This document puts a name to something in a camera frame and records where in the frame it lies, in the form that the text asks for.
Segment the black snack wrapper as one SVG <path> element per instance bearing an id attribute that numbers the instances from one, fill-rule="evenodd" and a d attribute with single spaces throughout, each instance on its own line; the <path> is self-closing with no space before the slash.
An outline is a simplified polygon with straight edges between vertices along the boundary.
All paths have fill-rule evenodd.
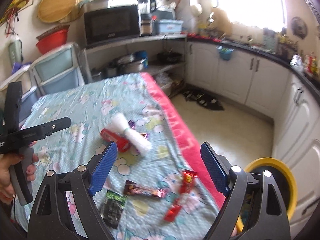
<path id="1" fill-rule="evenodd" d="M 118 228 L 126 200 L 126 196 L 107 190 L 101 206 L 100 214 L 108 227 L 113 229 Z"/>

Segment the dark red candy bar wrapper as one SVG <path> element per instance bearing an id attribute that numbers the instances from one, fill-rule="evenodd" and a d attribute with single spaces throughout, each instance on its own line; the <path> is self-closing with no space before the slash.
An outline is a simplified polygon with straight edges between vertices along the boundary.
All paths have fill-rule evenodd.
<path id="1" fill-rule="evenodd" d="M 146 187 L 127 180 L 124 186 L 123 194 L 126 196 L 146 196 L 162 199 L 166 197 L 167 192 L 163 189 Z"/>

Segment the red long snack wrapper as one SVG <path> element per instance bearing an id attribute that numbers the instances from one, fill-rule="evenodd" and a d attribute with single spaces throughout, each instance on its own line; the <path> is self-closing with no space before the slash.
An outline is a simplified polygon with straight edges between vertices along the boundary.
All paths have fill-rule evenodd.
<path id="1" fill-rule="evenodd" d="M 178 197 L 173 201 L 169 210 L 164 216 L 166 222 L 173 222 L 179 212 L 183 209 L 186 213 L 191 213 L 195 207 L 191 207 L 192 190 L 196 184 L 197 172 L 190 170 L 182 171 L 182 183 Z"/>

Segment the red snack can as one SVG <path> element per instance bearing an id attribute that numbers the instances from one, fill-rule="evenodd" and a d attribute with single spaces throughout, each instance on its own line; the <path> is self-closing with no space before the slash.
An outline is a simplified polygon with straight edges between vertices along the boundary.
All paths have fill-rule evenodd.
<path id="1" fill-rule="evenodd" d="M 100 131 L 100 136 L 106 142 L 115 142 L 117 145 L 118 151 L 121 153 L 124 153 L 127 150 L 129 150 L 131 146 L 130 142 L 127 139 L 105 128 Z"/>

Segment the plastic drawer cabinet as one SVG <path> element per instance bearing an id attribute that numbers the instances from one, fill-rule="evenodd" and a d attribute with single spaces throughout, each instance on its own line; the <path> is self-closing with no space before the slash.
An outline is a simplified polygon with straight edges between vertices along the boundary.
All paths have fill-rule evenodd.
<path id="1" fill-rule="evenodd" d="M 31 114 L 33 104 L 42 96 L 85 85 L 80 59 L 80 47 L 71 42 L 59 46 L 21 67 L 1 83 L 1 110 L 4 109 L 8 85 L 22 84 L 20 121 Z"/>

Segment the green hanging bottle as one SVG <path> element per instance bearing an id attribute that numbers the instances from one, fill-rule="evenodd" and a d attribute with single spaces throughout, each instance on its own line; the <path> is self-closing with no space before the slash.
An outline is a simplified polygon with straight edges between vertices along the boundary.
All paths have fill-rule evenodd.
<path id="1" fill-rule="evenodd" d="M 15 63 L 23 62 L 22 41 L 18 35 L 12 35 L 8 45 L 10 63 L 13 66 Z"/>

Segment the hello kitty patterned table cloth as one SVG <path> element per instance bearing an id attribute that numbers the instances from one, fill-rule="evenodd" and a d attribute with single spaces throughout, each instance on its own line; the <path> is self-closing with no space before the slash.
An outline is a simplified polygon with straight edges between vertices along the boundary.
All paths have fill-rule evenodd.
<path id="1" fill-rule="evenodd" d="M 164 112 L 146 90 L 140 74 L 128 74 L 90 83 L 68 91 L 40 98 L 32 107 L 24 126 L 31 127 L 62 117 L 69 117 L 71 127 L 54 133 L 34 146 L 39 156 L 36 179 L 32 184 L 37 192 L 49 170 L 70 172 L 86 164 L 106 146 L 100 136 L 104 128 L 111 129 L 111 118 L 123 113 L 135 122 L 136 130 L 148 133 L 152 150 L 141 156 L 135 147 L 119 153 L 103 189 L 94 196 L 101 208 L 107 190 L 122 194 L 125 182 L 164 189 L 163 199 L 129 197 L 117 229 L 115 239 L 203 239 L 215 220 L 219 208 L 204 185 L 196 178 L 191 194 L 191 207 L 183 209 L 173 222 L 164 216 L 178 197 L 182 171 L 190 170 L 169 127 Z"/>

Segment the steel cooking pot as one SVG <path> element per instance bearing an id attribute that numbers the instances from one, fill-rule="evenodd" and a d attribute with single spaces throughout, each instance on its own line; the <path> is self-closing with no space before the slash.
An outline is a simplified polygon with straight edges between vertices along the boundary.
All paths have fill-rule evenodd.
<path id="1" fill-rule="evenodd" d="M 105 77 L 115 77 L 123 74 L 138 73 L 149 66 L 146 50 L 136 51 L 116 58 L 108 63 L 104 69 Z"/>

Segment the round woven bamboo tray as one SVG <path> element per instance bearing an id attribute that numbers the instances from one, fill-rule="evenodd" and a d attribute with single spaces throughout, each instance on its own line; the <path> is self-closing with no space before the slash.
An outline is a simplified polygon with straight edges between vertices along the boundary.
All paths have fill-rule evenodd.
<path id="1" fill-rule="evenodd" d="M 80 16 L 80 3 L 85 0 L 42 0 L 37 18 L 43 23 L 69 23 Z"/>

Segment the black microwave oven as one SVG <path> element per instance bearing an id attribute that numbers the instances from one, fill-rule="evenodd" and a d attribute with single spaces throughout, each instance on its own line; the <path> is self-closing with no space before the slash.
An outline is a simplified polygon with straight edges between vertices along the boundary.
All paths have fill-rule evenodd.
<path id="1" fill-rule="evenodd" d="M 104 8 L 84 13 L 85 45 L 112 39 L 140 36 L 140 17 L 136 4 Z"/>

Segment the black stone countertop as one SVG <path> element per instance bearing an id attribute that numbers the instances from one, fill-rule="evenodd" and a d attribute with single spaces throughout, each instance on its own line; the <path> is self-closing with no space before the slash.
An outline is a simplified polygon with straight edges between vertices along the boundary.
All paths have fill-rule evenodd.
<path id="1" fill-rule="evenodd" d="M 305 74 L 297 71 L 294 69 L 288 61 L 285 61 L 272 53 L 264 52 L 260 49 L 254 49 L 249 46 L 245 46 L 242 44 L 234 43 L 234 42 L 225 42 L 222 40 L 214 39 L 214 38 L 207 38 L 202 37 L 200 35 L 193 35 L 188 34 L 187 35 L 188 42 L 200 42 L 200 43 L 206 43 L 206 44 L 214 44 L 217 46 L 223 46 L 226 48 L 232 48 L 236 50 L 243 51 L 245 53 L 253 54 L 258 57 L 262 57 L 264 59 L 270 60 L 274 63 L 277 63 L 281 65 L 282 67 L 290 70 L 298 79 L 299 81 L 306 87 L 306 89 L 311 93 L 311 95 L 314 97 L 314 99 L 317 101 L 319 105 L 319 82 L 318 81 L 311 81 Z"/>

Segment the white shelf unit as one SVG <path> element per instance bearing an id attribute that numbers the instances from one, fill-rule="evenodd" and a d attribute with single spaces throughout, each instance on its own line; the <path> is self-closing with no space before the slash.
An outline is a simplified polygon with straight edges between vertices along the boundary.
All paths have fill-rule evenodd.
<path id="1" fill-rule="evenodd" d="M 175 96 L 184 86 L 186 45 L 185 34 L 128 38 L 87 46 L 80 50 L 79 58 L 86 83 L 138 72 L 153 77 L 174 74 L 181 80 L 167 94 Z"/>

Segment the black wok pan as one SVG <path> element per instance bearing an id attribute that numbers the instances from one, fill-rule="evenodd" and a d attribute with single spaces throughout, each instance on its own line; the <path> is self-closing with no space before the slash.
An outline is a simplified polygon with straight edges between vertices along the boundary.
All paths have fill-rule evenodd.
<path id="1" fill-rule="evenodd" d="M 183 55 L 181 53 L 177 53 L 174 51 L 164 51 L 157 54 L 157 59 L 163 64 L 176 64 L 181 61 L 182 56 Z"/>

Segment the blue hanging basket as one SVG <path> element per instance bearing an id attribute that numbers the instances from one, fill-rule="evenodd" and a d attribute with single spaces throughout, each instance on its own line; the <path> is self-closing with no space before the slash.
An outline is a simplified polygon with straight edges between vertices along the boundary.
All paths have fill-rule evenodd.
<path id="1" fill-rule="evenodd" d="M 234 49 L 217 46 L 217 52 L 220 58 L 224 61 L 229 61 L 232 58 Z"/>

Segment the blender with black lid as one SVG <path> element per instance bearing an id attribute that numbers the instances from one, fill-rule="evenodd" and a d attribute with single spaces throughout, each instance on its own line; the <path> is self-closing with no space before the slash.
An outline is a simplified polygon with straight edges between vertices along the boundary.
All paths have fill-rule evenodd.
<path id="1" fill-rule="evenodd" d="M 149 36 L 153 33 L 152 12 L 156 10 L 156 0 L 137 0 L 140 15 L 140 35 Z"/>

